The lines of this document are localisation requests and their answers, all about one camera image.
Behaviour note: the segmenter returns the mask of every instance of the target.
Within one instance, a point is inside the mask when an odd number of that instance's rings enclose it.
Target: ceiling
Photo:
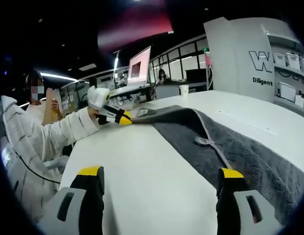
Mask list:
[[[99,50],[98,34],[119,15],[134,4],[156,0],[101,0],[78,3],[45,1],[40,4],[22,2],[9,8],[5,19],[4,58],[19,68],[79,79],[100,71],[112,69],[113,51]],[[237,0],[164,0],[174,34],[162,33],[137,40],[123,46],[119,66],[145,47],[152,45],[151,57],[204,33],[203,23],[217,17],[272,17],[264,2],[258,6],[250,2],[237,7]],[[96,64],[96,68],[81,71],[79,68]],[[46,78],[48,86],[59,88],[69,81]]]

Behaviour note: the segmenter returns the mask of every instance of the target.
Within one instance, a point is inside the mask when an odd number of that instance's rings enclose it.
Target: white cup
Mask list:
[[[189,85],[180,85],[180,95],[181,96],[188,96],[189,94]]]

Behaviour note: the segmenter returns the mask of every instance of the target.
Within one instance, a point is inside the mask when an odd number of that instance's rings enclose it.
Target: computer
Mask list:
[[[127,86],[112,91],[111,97],[150,86],[148,84],[150,53],[151,46],[130,59]]]

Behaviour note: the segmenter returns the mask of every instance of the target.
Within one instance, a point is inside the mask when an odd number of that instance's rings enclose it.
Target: face mask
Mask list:
[[[44,98],[44,86],[31,87],[31,95],[35,100]]]

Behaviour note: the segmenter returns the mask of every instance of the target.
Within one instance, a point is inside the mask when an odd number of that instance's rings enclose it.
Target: white table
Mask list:
[[[217,91],[146,103],[180,105],[259,141],[304,171],[304,118],[250,97]],[[104,234],[214,235],[216,190],[150,125],[108,124],[76,143],[61,187],[83,167],[105,168]]]

